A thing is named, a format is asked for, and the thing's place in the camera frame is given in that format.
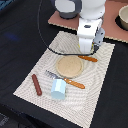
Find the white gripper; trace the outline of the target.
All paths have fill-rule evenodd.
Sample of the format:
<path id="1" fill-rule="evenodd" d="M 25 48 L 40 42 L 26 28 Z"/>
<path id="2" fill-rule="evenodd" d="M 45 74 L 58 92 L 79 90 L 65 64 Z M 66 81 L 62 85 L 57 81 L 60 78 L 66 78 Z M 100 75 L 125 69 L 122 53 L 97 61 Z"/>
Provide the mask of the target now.
<path id="1" fill-rule="evenodd" d="M 77 36 L 79 37 L 80 51 L 83 54 L 90 54 L 92 45 L 100 46 L 105 35 L 101 27 L 102 20 L 84 20 L 79 19 Z"/>

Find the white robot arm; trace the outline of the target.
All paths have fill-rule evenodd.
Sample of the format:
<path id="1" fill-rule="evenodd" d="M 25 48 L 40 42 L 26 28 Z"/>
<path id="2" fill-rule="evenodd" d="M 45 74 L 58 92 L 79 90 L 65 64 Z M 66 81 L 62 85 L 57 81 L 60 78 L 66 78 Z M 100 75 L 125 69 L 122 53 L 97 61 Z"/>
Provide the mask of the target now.
<path id="1" fill-rule="evenodd" d="M 101 45 L 105 31 L 101 28 L 106 0 L 50 0 L 55 8 L 49 24 L 75 29 L 80 51 L 90 54 L 93 44 Z"/>

